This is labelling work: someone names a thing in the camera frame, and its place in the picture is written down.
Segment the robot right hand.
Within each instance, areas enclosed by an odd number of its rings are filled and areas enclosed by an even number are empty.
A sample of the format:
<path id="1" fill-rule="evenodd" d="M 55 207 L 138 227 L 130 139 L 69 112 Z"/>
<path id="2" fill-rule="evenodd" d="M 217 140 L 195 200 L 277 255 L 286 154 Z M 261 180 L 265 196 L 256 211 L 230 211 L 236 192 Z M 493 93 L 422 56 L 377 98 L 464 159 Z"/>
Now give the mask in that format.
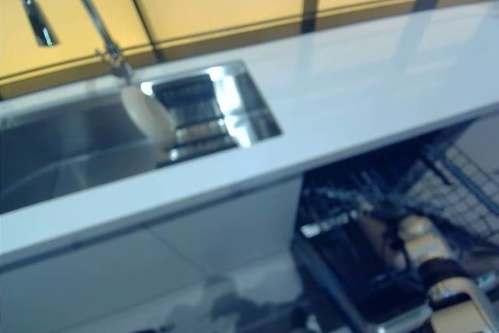
<path id="1" fill-rule="evenodd" d="M 411 267 L 405 251 L 405 242 L 399 235 L 399 225 L 404 218 L 400 211 L 387 211 L 382 215 L 384 229 L 381 240 L 381 256 L 385 262 L 398 271 Z"/>

